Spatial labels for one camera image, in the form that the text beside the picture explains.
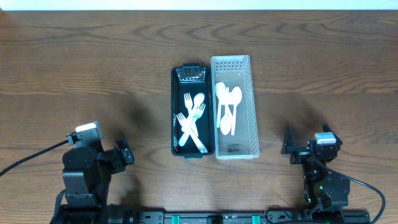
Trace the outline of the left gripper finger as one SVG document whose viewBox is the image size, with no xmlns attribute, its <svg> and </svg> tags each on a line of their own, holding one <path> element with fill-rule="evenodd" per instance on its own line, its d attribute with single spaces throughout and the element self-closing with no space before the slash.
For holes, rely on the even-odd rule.
<svg viewBox="0 0 398 224">
<path fill-rule="evenodd" d="M 124 161 L 125 165 L 134 163 L 134 155 L 129 148 L 121 149 L 121 154 L 122 154 L 123 161 Z"/>
<path fill-rule="evenodd" d="M 129 144 L 124 133 L 121 133 L 121 136 L 116 140 L 116 144 L 118 145 L 119 149 L 127 149 L 129 148 Z"/>
</svg>

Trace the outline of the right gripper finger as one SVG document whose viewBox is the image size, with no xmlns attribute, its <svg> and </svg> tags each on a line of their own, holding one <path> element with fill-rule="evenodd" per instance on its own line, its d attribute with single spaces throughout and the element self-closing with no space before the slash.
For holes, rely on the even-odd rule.
<svg viewBox="0 0 398 224">
<path fill-rule="evenodd" d="M 293 135 L 292 135 L 292 129 L 291 129 L 291 125 L 288 124 L 280 153 L 282 155 L 288 155 L 288 154 L 293 153 L 294 149 L 295 149 L 295 146 L 294 146 L 294 140 L 293 140 Z"/>
<path fill-rule="evenodd" d="M 330 128 L 330 126 L 326 122 L 324 122 L 322 124 L 322 128 L 323 128 L 323 132 L 332 132 L 335 135 L 335 137 L 336 137 L 336 143 L 335 144 L 336 145 L 341 146 L 343 144 L 342 140 L 332 131 L 332 129 Z"/>
</svg>

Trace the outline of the white fork pointing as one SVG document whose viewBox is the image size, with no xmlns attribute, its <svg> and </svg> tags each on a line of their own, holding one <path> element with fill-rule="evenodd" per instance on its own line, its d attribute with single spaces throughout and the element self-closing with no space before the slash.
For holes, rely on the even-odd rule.
<svg viewBox="0 0 398 224">
<path fill-rule="evenodd" d="M 188 127 L 184 127 L 184 124 L 186 122 L 186 117 L 182 114 L 179 113 L 177 115 L 177 119 L 182 127 L 182 131 L 183 131 L 183 136 L 178 140 L 178 145 L 179 146 L 184 146 L 185 143 L 187 142 L 188 138 L 191 137 L 193 142 L 195 143 L 196 147 L 198 148 L 198 150 L 201 153 L 207 153 L 208 150 L 207 148 L 204 146 L 204 144 L 199 140 L 198 136 L 196 136 L 194 134 L 194 132 Z"/>
</svg>

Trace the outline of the white spoon bowl down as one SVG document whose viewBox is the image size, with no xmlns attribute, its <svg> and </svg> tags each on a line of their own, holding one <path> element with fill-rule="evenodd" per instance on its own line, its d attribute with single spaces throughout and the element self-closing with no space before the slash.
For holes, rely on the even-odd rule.
<svg viewBox="0 0 398 224">
<path fill-rule="evenodd" d="M 224 116 L 221 118 L 220 121 L 220 130 L 223 135 L 228 135 L 229 132 L 231 131 L 231 126 L 232 126 L 231 111 L 228 104 L 228 94 L 229 94 L 229 88 L 226 87 L 226 89 L 223 91 L 222 94 L 222 103 L 224 105 Z"/>
</svg>

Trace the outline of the white spoon long diagonal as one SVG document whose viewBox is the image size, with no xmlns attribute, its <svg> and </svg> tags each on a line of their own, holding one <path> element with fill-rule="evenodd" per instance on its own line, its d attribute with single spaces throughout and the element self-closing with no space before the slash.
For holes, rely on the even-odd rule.
<svg viewBox="0 0 398 224">
<path fill-rule="evenodd" d="M 233 122 L 231 127 L 231 135 L 234 136 L 236 129 L 236 116 L 237 116 L 237 106 L 240 104 L 242 100 L 242 91 L 240 87 L 236 86 L 231 91 L 231 101 L 233 102 Z"/>
</svg>

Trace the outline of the white fork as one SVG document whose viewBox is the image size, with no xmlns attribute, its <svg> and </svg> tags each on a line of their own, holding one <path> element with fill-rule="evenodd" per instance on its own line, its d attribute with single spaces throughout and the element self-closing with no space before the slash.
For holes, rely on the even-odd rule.
<svg viewBox="0 0 398 224">
<path fill-rule="evenodd" d="M 192 98 L 191 98 L 190 94 L 189 93 L 185 93 L 183 96 L 184 96 L 185 107 L 186 107 L 186 109 L 188 111 L 188 114 L 189 115 L 195 114 L 192 111 L 192 108 L 193 108 L 194 104 L 193 104 L 193 101 L 192 101 Z M 192 121 L 190 123 L 190 128 L 194 132 L 194 134 L 196 136 L 198 136 L 198 131 L 197 131 L 197 127 L 196 127 L 195 121 L 196 121 L 196 117 L 193 116 Z"/>
</svg>

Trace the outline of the mint green plastic fork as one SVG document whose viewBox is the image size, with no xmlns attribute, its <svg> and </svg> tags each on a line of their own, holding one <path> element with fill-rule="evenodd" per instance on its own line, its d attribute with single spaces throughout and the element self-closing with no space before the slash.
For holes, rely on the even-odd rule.
<svg viewBox="0 0 398 224">
<path fill-rule="evenodd" d="M 179 113 L 177 115 L 177 119 L 182 127 L 183 135 L 186 135 L 187 138 L 190 136 L 193 139 L 193 142 L 195 143 L 196 147 L 200 150 L 203 151 L 205 149 L 205 146 L 203 143 L 199 140 L 198 136 L 193 132 L 191 128 L 191 124 L 194 119 L 198 119 L 203 115 L 203 112 L 205 110 L 206 104 L 202 103 L 196 110 L 195 113 L 193 114 L 193 117 L 188 119 L 184 117 L 182 113 Z M 183 136 L 178 140 L 178 145 L 179 146 L 184 146 L 186 140 L 183 140 Z"/>
</svg>

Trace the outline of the white spoon small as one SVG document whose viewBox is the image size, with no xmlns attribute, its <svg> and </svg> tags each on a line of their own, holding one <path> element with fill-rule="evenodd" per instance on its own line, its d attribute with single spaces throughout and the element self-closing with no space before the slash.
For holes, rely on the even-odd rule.
<svg viewBox="0 0 398 224">
<path fill-rule="evenodd" d="M 218 98 L 216 127 L 219 128 L 221 124 L 221 107 L 223 104 L 223 97 L 224 97 L 224 91 L 226 90 L 226 86 L 223 82 L 218 82 L 215 84 L 215 88 L 216 88 L 216 96 Z"/>
</svg>

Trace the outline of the clear plastic basket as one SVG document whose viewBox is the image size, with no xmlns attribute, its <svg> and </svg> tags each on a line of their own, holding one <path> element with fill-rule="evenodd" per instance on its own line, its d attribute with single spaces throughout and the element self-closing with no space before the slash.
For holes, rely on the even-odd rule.
<svg viewBox="0 0 398 224">
<path fill-rule="evenodd" d="M 257 131 L 254 87 L 249 55 L 213 56 L 211 58 L 211 77 L 213 87 L 213 112 L 215 122 L 216 157 L 220 160 L 253 159 L 259 157 L 259 138 Z M 215 84 L 223 82 L 229 88 L 240 87 L 242 100 L 237 106 L 236 129 L 234 136 L 221 133 L 216 127 L 218 98 Z M 233 112 L 233 102 L 229 108 Z M 224 105 L 221 107 L 221 118 L 224 116 Z"/>
</svg>

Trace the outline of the black plastic basket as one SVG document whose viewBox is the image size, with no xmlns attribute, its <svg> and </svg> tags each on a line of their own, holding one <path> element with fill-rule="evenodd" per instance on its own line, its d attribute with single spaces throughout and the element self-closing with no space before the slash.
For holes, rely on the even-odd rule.
<svg viewBox="0 0 398 224">
<path fill-rule="evenodd" d="M 207 153 L 201 153 L 194 141 L 189 138 L 184 146 L 178 145 L 178 140 L 183 132 L 176 115 L 179 112 L 186 112 L 184 105 L 184 93 L 204 93 L 206 108 L 203 116 L 199 119 L 198 133 L 199 140 L 207 148 Z M 215 152 L 215 122 L 213 112 L 213 87 L 211 68 L 201 66 L 197 63 L 185 63 L 181 67 L 171 70 L 171 152 L 175 156 L 183 156 L 187 159 L 201 158 L 205 155 L 212 155 Z"/>
</svg>

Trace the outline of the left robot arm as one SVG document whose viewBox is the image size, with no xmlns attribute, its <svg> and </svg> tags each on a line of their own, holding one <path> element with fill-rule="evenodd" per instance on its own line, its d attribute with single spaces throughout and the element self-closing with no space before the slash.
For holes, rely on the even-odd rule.
<svg viewBox="0 0 398 224">
<path fill-rule="evenodd" d="M 105 151 L 94 131 L 67 135 L 74 148 L 63 157 L 65 190 L 55 201 L 51 223 L 138 223 L 139 217 L 128 205 L 108 205 L 111 176 L 126 170 L 134 156 L 125 138 Z"/>
</svg>

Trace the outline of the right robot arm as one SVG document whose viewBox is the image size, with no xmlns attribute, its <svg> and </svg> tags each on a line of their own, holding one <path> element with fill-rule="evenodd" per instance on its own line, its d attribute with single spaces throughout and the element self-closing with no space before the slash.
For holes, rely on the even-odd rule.
<svg viewBox="0 0 398 224">
<path fill-rule="evenodd" d="M 350 181 L 341 174 L 328 171 L 326 164 L 337 157 L 343 142 L 326 123 L 306 146 L 294 144 L 291 127 L 287 128 L 281 154 L 290 163 L 303 168 L 304 196 L 307 208 L 295 214 L 296 220 L 344 223 L 343 208 L 348 205 Z"/>
</svg>

